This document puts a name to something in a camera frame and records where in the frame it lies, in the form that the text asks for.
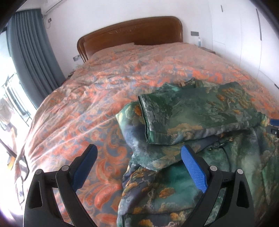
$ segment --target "wall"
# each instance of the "wall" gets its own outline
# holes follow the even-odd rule
[[[191,31],[198,31],[202,46],[212,49],[208,0],[67,0],[45,18],[47,34],[65,75],[76,67],[77,41],[100,28],[150,16],[176,16],[183,25],[184,42],[198,44]]]
[[[42,1],[43,0],[27,0],[17,11],[40,8]]]

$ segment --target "headboard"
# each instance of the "headboard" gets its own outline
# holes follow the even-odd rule
[[[78,52],[86,62],[99,50],[125,43],[159,45],[182,42],[182,24],[174,16],[129,20],[91,32],[78,40]]]

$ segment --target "gray curtain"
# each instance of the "gray curtain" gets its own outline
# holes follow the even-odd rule
[[[41,10],[15,13],[8,23],[7,36],[21,85],[38,108],[65,81],[50,46]]]

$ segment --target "floral bedsheet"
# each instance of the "floral bedsheet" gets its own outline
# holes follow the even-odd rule
[[[77,194],[98,226],[116,226],[122,178],[132,151],[115,115],[140,94],[151,93],[166,82],[181,84],[191,78],[216,84],[237,81],[252,96],[257,111],[279,119],[279,102],[262,84],[236,65],[194,45],[124,44],[104,49],[41,104],[14,165],[17,191],[22,155],[30,169],[23,182],[26,198],[37,169],[58,170],[93,143],[98,147],[98,159]],[[64,220],[70,222],[57,191],[55,195]]]

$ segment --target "blue gripper pad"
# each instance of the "blue gripper pad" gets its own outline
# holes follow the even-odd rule
[[[82,188],[90,170],[92,169],[97,159],[97,156],[98,149],[95,145],[93,145],[74,173],[72,180],[72,188],[74,191],[77,191],[78,189]]]
[[[202,190],[203,193],[205,193],[208,187],[206,182],[206,175],[202,171],[196,160],[193,158],[190,151],[185,146],[181,148],[181,158],[196,187]]]
[[[279,126],[279,120],[277,119],[270,119],[270,124],[273,126]]]

